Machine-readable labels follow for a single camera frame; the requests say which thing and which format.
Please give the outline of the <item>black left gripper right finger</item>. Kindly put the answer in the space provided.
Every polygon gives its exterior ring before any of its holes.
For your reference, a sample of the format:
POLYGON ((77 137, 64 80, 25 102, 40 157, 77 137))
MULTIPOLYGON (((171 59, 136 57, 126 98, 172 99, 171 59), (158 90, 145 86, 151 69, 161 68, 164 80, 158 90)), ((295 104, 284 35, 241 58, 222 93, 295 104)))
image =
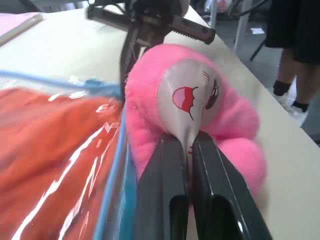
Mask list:
POLYGON ((272 240, 243 176, 203 131, 192 146, 191 199, 198 240, 272 240))

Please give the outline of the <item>white table leg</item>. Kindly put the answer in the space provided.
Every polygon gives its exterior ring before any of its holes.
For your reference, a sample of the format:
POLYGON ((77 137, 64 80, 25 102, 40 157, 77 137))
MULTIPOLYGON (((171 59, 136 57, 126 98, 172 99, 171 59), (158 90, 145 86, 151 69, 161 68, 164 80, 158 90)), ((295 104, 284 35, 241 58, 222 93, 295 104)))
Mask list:
POLYGON ((234 40, 234 46, 233 46, 233 52, 235 54, 237 54, 240 49, 241 43, 243 41, 243 38, 246 32, 248 20, 249 20, 249 14, 246 14, 239 18, 235 40, 234 40))

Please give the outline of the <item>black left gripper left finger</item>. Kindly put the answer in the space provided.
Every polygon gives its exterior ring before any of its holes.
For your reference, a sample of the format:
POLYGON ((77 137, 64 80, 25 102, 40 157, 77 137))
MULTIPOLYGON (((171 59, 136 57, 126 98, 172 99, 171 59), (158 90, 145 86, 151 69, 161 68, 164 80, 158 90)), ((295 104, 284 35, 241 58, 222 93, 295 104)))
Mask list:
POLYGON ((137 185, 136 240, 186 240, 189 197, 184 153, 162 136, 137 185))

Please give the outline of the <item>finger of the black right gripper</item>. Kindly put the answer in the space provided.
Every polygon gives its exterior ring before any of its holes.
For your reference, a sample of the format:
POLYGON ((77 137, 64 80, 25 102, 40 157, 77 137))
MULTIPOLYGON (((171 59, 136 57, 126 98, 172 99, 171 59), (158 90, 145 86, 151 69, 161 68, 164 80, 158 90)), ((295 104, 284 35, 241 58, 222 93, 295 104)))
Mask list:
POLYGON ((132 25, 131 18, 126 11, 116 13, 95 5, 90 5, 87 8, 86 17, 88 20, 96 21, 124 32, 127 32, 132 25))
POLYGON ((173 17, 169 23, 169 28, 177 34, 199 40, 206 45, 210 45, 216 36, 215 29, 203 26, 180 16, 173 17))

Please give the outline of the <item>clear plastic pouch blue zipper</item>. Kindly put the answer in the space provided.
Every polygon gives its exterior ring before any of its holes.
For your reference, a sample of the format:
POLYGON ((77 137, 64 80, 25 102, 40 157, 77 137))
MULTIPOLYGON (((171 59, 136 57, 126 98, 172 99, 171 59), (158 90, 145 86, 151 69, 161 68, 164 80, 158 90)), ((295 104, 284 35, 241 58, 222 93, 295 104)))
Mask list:
POLYGON ((0 70, 0 240, 131 240, 120 86, 0 70))

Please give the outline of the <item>person in black shorts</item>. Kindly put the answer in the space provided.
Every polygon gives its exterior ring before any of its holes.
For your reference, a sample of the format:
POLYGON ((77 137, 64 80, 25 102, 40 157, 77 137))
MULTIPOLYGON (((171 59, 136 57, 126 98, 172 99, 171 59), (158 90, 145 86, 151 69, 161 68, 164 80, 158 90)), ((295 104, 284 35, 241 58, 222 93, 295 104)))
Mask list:
POLYGON ((282 50, 272 95, 302 126, 320 90, 320 0, 271 0, 265 46, 282 50))

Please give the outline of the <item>pink folded cloth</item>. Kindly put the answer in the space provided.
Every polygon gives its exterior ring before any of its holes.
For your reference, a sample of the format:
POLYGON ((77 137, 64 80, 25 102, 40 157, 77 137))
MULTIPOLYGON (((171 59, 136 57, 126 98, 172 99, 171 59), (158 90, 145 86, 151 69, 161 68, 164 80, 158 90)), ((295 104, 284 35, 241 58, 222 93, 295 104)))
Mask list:
POLYGON ((0 13, 0 46, 43 20, 39 12, 21 14, 0 13))

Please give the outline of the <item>pink plush toy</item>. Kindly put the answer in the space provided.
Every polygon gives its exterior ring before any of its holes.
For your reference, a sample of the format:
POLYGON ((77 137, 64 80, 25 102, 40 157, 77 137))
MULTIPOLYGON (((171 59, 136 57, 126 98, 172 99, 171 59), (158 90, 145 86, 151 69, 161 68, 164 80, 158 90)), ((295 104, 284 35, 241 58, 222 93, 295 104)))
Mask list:
POLYGON ((129 73, 125 105, 137 178, 163 134, 180 141, 183 161, 191 164, 193 142, 203 131, 241 173, 251 194, 260 191, 267 163, 256 143, 258 114, 203 54, 178 44, 149 49, 129 73))

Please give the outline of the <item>clear plastic bag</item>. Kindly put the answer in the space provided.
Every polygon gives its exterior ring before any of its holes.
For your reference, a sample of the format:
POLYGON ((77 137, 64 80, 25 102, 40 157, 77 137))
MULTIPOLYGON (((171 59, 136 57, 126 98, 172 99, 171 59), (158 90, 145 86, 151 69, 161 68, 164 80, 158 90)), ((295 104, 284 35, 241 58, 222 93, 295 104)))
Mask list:
POLYGON ((212 9, 212 4, 214 2, 217 3, 217 12, 225 13, 231 7, 233 0, 206 0, 204 5, 204 11, 210 13, 212 9))

